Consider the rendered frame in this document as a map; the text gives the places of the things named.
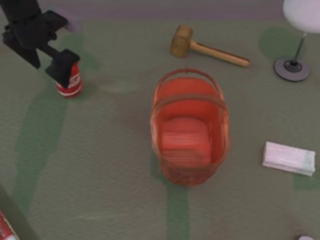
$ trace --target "mallet head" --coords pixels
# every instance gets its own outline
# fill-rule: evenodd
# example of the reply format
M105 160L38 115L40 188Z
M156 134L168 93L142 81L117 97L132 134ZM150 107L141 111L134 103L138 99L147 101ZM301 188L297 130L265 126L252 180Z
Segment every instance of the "mallet head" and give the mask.
M170 53L171 55L183 58L186 56L190 46L193 31L191 27L187 25L180 25L171 41Z

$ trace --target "white lampshade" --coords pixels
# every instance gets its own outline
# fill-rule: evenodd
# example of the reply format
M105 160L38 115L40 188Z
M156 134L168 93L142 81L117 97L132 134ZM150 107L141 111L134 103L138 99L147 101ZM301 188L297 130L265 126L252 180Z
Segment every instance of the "white lampshade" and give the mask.
M320 34L320 0L284 0L283 13L296 29Z

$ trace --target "lamp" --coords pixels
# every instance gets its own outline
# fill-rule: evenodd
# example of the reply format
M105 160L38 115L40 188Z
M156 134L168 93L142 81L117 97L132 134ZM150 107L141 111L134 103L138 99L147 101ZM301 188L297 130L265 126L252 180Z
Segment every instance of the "lamp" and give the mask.
M284 0L283 14L287 21L303 32L294 57L280 57L274 63L274 71L284 80L300 82L310 74L309 66L299 60L299 54L307 34L320 34L320 0Z

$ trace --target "basket handle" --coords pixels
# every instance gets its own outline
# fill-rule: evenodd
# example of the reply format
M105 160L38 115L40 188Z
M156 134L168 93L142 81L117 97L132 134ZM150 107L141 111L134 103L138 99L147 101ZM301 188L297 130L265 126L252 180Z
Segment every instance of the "basket handle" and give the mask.
M158 94L159 94L159 91L160 91L160 87L161 85L163 84L163 82L165 80L167 80L168 78L172 77L173 75L176 75L176 74L188 74L188 73L191 73L191 74L199 74L205 78L207 78L212 84L213 84L213 87L215 88L215 90L217 91L219 97L224 100L224 95L220 89L220 87L217 85L216 81L207 73L203 72L203 71L200 71L198 69L194 69L194 68L179 68L179 69L176 69L174 71L171 71L171 72L168 72L167 74L165 74L159 81L158 83L156 84L156 87L155 87L155 90L154 90L154 93L153 93L153 99L157 99L158 98Z

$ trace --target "soda can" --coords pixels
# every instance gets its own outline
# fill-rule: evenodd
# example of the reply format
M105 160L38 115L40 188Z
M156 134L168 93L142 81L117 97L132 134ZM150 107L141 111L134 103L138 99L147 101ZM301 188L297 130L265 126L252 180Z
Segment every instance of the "soda can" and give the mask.
M19 240L4 214L0 211L0 240Z
M74 64L71 69L70 82L67 88L64 88L56 82L56 91L65 98L71 98L78 95L82 90L82 81L79 72L78 63Z

